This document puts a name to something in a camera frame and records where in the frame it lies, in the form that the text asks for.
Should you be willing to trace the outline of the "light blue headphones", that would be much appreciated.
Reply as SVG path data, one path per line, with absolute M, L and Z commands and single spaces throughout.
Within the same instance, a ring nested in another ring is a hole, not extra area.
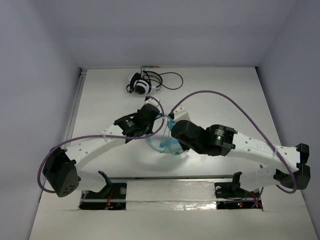
M 179 142 L 171 136 L 172 128 L 176 123 L 172 119 L 170 119 L 168 114 L 165 115 L 165 118 L 165 128 L 163 130 L 163 134 L 159 144 L 154 144 L 151 137 L 147 138 L 146 142 L 151 149 L 160 154 L 171 154 L 174 156 L 179 156 L 184 152 L 184 150 L 180 146 Z

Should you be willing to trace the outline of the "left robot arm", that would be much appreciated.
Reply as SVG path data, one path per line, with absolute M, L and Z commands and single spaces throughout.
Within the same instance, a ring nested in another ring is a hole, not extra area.
M 150 103 L 136 113 L 117 119 L 101 135 L 87 136 L 84 141 L 51 149 L 41 171 L 52 187 L 51 193 L 63 198 L 75 190 L 92 191 L 100 197 L 111 193 L 111 182 L 104 170 L 85 171 L 84 167 L 107 151 L 131 140 L 144 139 L 152 134 L 155 120 L 164 114 Z

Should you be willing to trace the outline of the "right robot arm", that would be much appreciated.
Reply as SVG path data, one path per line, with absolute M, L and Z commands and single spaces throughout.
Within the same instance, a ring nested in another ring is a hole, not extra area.
M 178 121 L 172 127 L 171 136 L 184 151 L 192 149 L 210 157 L 241 158 L 263 166 L 252 172 L 234 173 L 231 182 L 222 184 L 221 193 L 232 192 L 241 197 L 255 189 L 276 185 L 304 190 L 311 179 L 307 144 L 300 143 L 294 147 L 272 145 L 231 127 L 215 124 L 204 129 L 189 120 Z

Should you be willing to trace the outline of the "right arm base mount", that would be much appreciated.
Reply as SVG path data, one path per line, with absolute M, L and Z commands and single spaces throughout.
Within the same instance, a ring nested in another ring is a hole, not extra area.
M 263 209 L 261 191 L 258 189 L 254 192 L 240 188 L 241 175 L 242 172 L 236 172 L 231 181 L 214 184 L 218 210 Z

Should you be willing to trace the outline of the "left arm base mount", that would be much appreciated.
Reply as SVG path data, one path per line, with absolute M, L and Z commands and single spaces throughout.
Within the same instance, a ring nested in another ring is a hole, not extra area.
M 81 194 L 79 208 L 87 211 L 122 211 L 126 210 L 127 183 L 113 183 L 103 172 L 98 171 L 103 177 L 105 186 L 99 191 L 83 191 Z

